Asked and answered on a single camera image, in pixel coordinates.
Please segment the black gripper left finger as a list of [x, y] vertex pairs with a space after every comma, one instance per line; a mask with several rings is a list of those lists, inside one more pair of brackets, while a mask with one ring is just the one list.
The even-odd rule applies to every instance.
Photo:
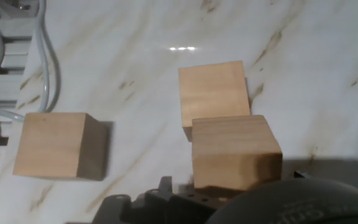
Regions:
[[105, 197], [92, 224], [204, 224], [223, 205], [195, 191], [175, 194], [172, 177], [165, 176], [135, 201], [123, 194]]

